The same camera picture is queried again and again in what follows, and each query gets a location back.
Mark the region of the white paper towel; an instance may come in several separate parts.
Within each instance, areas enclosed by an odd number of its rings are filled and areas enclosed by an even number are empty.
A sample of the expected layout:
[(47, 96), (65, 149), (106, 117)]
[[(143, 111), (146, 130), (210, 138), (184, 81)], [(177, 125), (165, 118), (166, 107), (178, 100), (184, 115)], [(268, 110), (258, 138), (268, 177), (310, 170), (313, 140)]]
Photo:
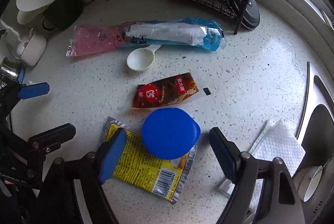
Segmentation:
[[(306, 154), (283, 120), (275, 123), (272, 120), (268, 120), (250, 148), (249, 153), (256, 159), (266, 161), (272, 161), (275, 157), (280, 157), (288, 168), (291, 177), (296, 173)], [(249, 205), (253, 213), (256, 212), (258, 207), (262, 184), (262, 179), (256, 180), (253, 197)], [(219, 191), (229, 198), (234, 187), (235, 185), (231, 180), (224, 177)]]

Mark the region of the yellow snack packet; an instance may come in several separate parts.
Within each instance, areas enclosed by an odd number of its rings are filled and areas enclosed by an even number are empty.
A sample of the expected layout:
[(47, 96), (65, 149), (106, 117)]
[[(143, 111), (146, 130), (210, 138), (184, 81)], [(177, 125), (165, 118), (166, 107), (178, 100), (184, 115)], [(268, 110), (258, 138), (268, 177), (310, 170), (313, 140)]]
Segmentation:
[(104, 159), (100, 182), (104, 184), (115, 177), (175, 204), (188, 179), (197, 146), (193, 146), (189, 153), (178, 159), (160, 159), (145, 149), (139, 135), (112, 117), (108, 117), (104, 124), (101, 142), (111, 140), (119, 129), (123, 132), (115, 142), (116, 155), (109, 155)]

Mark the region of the blue round lid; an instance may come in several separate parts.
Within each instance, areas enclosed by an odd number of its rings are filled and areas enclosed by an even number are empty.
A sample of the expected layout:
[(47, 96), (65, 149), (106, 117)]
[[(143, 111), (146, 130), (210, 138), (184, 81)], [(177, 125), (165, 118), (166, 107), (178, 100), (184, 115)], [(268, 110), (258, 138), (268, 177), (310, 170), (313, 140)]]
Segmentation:
[(142, 142), (149, 153), (165, 160), (186, 155), (201, 134), (200, 126), (180, 108), (153, 111), (142, 125)]

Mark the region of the red brown sauce packet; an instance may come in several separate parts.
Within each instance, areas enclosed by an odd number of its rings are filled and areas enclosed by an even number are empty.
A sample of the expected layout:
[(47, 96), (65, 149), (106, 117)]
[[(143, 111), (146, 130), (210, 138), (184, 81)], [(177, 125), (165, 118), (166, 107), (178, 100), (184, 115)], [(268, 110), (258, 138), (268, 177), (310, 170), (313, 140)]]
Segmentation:
[(134, 109), (167, 107), (180, 104), (199, 92), (200, 89), (191, 73), (179, 74), (138, 85), (131, 107)]

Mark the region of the white plastic scoop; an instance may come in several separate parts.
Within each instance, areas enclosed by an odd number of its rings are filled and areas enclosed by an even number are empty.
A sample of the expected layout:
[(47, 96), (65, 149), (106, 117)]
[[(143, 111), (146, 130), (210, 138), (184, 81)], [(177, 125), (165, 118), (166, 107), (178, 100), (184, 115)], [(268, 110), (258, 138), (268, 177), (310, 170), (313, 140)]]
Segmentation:
[(127, 57), (127, 66), (135, 72), (143, 72), (149, 69), (155, 60), (155, 52), (161, 45), (149, 45), (132, 51)]

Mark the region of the blue white plastic wrapper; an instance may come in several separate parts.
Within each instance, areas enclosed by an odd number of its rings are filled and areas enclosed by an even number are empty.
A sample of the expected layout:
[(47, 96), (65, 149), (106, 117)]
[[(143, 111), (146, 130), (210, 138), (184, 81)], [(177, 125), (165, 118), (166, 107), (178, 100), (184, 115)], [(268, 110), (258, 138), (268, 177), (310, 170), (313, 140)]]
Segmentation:
[(149, 45), (187, 45), (214, 52), (225, 47), (225, 35), (216, 21), (190, 17), (111, 26), (79, 25), (74, 28), (66, 56), (84, 57)]

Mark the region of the small steel kettle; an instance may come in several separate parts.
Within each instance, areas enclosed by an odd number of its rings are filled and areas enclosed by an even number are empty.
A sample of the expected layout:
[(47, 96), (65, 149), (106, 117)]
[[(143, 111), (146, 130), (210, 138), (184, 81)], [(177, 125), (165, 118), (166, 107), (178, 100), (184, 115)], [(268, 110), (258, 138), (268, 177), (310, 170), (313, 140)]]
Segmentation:
[(24, 64), (21, 61), (12, 61), (5, 57), (1, 62), (1, 88), (10, 81), (23, 83), (25, 76)]

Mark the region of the white ceramic bowl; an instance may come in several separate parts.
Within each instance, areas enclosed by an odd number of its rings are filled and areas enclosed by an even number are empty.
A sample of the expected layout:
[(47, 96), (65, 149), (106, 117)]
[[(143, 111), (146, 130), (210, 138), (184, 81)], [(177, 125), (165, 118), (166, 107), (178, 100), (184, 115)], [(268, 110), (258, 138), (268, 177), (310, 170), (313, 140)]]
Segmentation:
[(303, 202), (307, 202), (315, 193), (323, 172), (322, 166), (306, 167), (293, 178), (297, 193)]

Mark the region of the small white sugar pot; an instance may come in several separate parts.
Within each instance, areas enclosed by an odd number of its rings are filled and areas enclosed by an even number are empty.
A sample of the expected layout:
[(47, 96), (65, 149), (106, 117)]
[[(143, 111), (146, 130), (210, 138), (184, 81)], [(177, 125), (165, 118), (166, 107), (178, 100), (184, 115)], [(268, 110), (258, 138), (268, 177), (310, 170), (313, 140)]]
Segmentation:
[(16, 49), (19, 58), (28, 66), (35, 66), (45, 52), (47, 44), (45, 37), (32, 28), (28, 35), (19, 40)]

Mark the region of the stainless steel sink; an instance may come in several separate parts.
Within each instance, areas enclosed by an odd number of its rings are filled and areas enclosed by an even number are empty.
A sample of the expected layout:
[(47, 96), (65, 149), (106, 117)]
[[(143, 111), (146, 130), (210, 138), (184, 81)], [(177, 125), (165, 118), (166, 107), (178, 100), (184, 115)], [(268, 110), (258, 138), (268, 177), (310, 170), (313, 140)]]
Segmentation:
[(311, 62), (296, 138), (306, 151), (298, 170), (323, 167), (315, 192), (302, 202), (305, 223), (333, 223), (333, 92)]

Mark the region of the black utensil cup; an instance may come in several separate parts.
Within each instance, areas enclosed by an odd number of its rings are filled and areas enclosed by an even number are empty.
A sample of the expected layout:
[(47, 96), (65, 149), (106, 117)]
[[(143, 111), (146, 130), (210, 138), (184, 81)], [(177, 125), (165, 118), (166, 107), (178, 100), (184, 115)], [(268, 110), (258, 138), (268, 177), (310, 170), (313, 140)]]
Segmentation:
[(80, 17), (83, 8), (81, 0), (54, 0), (43, 15), (55, 28), (66, 30)]

